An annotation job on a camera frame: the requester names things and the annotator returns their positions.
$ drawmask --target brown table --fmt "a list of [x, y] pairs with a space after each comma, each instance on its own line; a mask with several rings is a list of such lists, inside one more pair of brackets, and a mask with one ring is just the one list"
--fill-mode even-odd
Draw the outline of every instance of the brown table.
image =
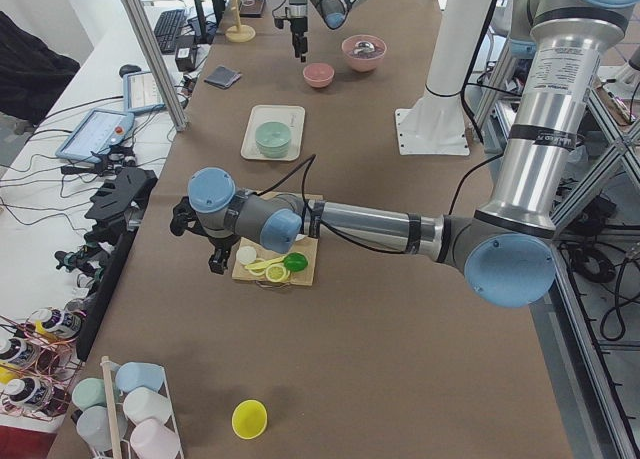
[[[301, 157], [318, 154], [308, 191], [334, 202], [440, 215], [483, 157], [478, 145], [469, 158], [397, 151], [393, 113], [422, 94], [436, 0], [371, 0], [333, 32], [313, 12], [309, 62], [336, 69], [322, 91], [303, 82], [290, 34], [269, 13], [245, 21], [257, 37], [217, 38], [203, 73], [225, 64], [243, 78], [226, 91], [196, 88], [191, 124], [175, 139], [85, 375], [99, 375], [104, 354], [163, 364], [193, 459], [571, 457], [527, 309], [484, 302], [458, 272], [425, 257], [387, 257], [328, 234], [313, 287], [263, 290], [209, 273], [207, 241], [169, 233], [171, 208], [198, 169], [224, 167], [256, 189], [290, 170], [240, 157], [257, 104], [306, 109]], [[377, 71], [344, 64], [340, 42], [354, 33], [387, 42]], [[457, 212], [471, 214], [490, 189], [487, 170], [476, 173]], [[246, 398], [269, 411], [254, 441], [231, 430]], [[66, 421], [50, 457], [85, 456]]]

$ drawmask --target keyboard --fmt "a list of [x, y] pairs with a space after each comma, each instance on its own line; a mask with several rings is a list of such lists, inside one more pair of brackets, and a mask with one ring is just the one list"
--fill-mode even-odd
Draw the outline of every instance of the keyboard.
[[153, 34], [156, 36], [158, 46], [163, 54], [173, 54], [176, 50], [176, 40], [180, 34], [180, 30], [184, 25], [187, 16], [185, 9], [173, 9], [171, 11], [163, 11], [160, 18], [153, 28]]

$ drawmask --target pink bowl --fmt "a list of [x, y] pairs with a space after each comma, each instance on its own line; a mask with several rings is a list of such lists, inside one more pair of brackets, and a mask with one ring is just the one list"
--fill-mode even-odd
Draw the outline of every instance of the pink bowl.
[[[353, 50], [360, 41], [368, 41], [375, 46], [376, 52], [373, 57], [358, 57], [354, 55]], [[387, 45], [379, 37], [357, 34], [342, 41], [342, 53], [344, 54], [344, 60], [351, 69], [358, 72], [373, 71], [382, 63], [382, 59], [387, 53]]]
[[314, 62], [313, 64], [309, 64], [302, 71], [302, 75], [304, 76], [306, 83], [317, 89], [327, 87], [331, 84], [334, 74], [335, 71], [333, 70], [333, 67], [329, 64], [325, 64], [324, 62]]

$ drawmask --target white tray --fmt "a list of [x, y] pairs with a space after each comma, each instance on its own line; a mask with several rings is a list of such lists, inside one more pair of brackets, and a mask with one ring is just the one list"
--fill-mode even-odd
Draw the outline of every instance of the white tray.
[[[302, 129], [304, 128], [304, 108], [300, 106], [254, 106], [251, 109], [240, 155], [245, 159], [260, 161], [295, 161], [302, 149]], [[272, 159], [263, 156], [256, 145], [256, 129], [265, 122], [278, 121], [291, 128], [291, 145], [284, 157]]]

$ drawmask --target computer mouse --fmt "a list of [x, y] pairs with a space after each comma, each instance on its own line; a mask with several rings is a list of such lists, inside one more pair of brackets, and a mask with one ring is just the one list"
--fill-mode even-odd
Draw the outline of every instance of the computer mouse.
[[141, 70], [142, 69], [140, 69], [140, 67], [136, 66], [135, 64], [125, 64], [120, 68], [120, 71], [118, 71], [118, 74], [120, 74], [120, 77], [124, 77], [125, 74], [140, 72]]

